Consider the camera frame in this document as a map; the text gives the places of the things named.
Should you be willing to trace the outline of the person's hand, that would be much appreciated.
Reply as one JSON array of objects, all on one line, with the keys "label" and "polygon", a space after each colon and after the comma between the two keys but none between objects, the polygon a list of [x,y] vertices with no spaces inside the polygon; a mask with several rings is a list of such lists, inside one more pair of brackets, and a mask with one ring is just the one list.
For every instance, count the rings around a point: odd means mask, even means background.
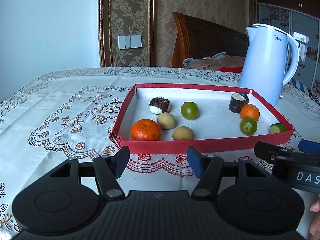
[{"label": "person's hand", "polygon": [[316,213],[316,217],[309,229],[310,240],[320,240],[320,200],[312,204],[310,211]]}]

